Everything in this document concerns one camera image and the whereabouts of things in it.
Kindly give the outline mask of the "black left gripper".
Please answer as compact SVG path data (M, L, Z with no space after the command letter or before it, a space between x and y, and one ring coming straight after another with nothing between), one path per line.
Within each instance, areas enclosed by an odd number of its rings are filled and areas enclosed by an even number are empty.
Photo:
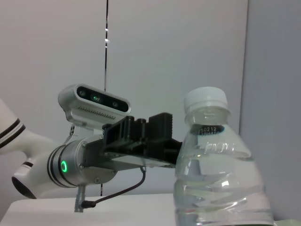
M104 141L82 140L84 168L137 169L146 157L175 168L182 142L171 139L172 122L169 113L148 120L126 116L104 130Z

